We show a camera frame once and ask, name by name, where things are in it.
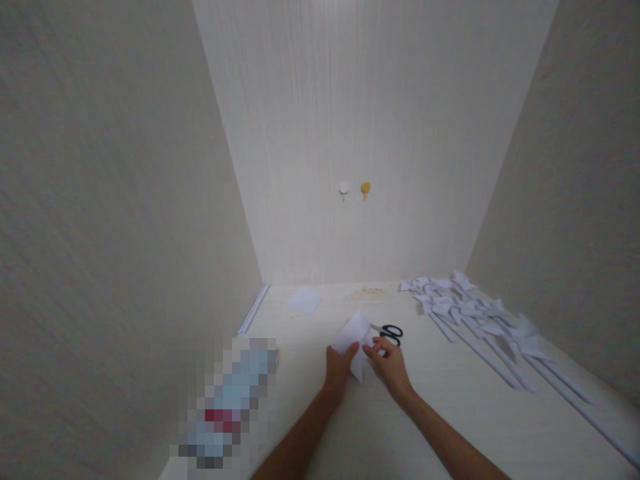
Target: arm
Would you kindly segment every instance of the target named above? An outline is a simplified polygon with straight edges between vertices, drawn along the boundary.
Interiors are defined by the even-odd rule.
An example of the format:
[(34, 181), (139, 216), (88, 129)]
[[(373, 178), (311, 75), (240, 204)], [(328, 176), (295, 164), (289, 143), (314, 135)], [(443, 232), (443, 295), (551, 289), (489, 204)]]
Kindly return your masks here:
[(287, 436), (278, 444), (252, 479), (301, 479), (334, 410), (344, 397), (351, 359), (358, 342), (344, 355), (327, 347), (327, 378), (307, 410)]
[[(425, 436), (454, 480), (508, 479), (508, 476), (450, 426), (413, 390), (402, 350), (386, 338), (363, 350), (376, 366), (391, 396)], [(385, 351), (381, 357), (378, 352)]]

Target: hand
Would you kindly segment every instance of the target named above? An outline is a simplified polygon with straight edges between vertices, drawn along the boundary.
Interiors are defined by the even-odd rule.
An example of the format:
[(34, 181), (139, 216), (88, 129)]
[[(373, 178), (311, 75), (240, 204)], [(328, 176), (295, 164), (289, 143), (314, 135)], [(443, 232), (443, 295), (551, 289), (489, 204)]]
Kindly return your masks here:
[[(405, 359), (402, 356), (400, 347), (392, 344), (384, 337), (374, 337), (373, 348), (364, 345), (362, 350), (371, 359), (376, 370), (378, 370), (378, 374), (389, 389), (391, 396), (396, 401), (404, 400), (407, 395), (413, 393), (413, 387), (407, 375)], [(380, 350), (386, 352), (384, 357), (378, 354)]]
[(344, 355), (340, 355), (336, 350), (327, 347), (327, 378), (323, 389), (339, 399), (345, 394), (351, 360), (358, 353), (358, 348), (360, 344), (354, 342)]

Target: paper scrap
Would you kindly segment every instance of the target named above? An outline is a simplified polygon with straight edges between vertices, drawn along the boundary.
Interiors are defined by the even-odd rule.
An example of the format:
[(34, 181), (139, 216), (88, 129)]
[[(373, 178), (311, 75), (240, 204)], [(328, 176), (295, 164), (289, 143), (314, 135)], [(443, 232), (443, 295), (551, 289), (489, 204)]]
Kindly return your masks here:
[(353, 342), (360, 342), (360, 348), (353, 360), (351, 360), (351, 373), (358, 382), (362, 383), (362, 366), (367, 358), (367, 354), (362, 350), (362, 345), (372, 347), (373, 334), (371, 333), (369, 320), (365, 318), (360, 310), (340, 329), (333, 342), (331, 342), (331, 348), (340, 355), (344, 355)]
[(287, 306), (304, 313), (313, 313), (315, 308), (322, 301), (322, 294), (308, 287), (300, 287), (298, 291), (289, 299)]

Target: white wall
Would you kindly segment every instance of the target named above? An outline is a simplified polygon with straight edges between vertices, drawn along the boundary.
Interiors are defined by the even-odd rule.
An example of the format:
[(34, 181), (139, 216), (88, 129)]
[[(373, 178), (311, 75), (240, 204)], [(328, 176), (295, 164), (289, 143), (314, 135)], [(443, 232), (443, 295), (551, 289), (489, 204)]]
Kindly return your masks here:
[(263, 280), (464, 269), (556, 4), (194, 0)]
[(155, 480), (261, 284), (193, 8), (0, 31), (0, 476)]
[(562, 0), (469, 262), (640, 405), (640, 8)]

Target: table surface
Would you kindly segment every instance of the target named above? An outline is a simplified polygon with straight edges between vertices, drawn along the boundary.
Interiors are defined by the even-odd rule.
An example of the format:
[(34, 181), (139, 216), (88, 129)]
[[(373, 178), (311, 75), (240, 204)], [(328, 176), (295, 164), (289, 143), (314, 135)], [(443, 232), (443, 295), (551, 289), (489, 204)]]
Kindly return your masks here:
[[(462, 341), (448, 342), (418, 302), (408, 292), (398, 292), (398, 284), (313, 286), (323, 300), (310, 315), (287, 307), (298, 287), (270, 288), (247, 334), (276, 338), (280, 351), (270, 386), (270, 422), (258, 462), (318, 392), (325, 375), (326, 346), (361, 310), (373, 324), (392, 323), (404, 330), (402, 349), (415, 390), (512, 478), (637, 477), (624, 457), (522, 359), (517, 362), (538, 387), (536, 394), (513, 390)], [(500, 362), (488, 345), (467, 333), (478, 348)], [(543, 341), (541, 347), (595, 398), (590, 412), (637, 451), (640, 412), (549, 342)], [(315, 452), (309, 478), (450, 478), (368, 362), (363, 377), (361, 385), (349, 378), (347, 394)]]

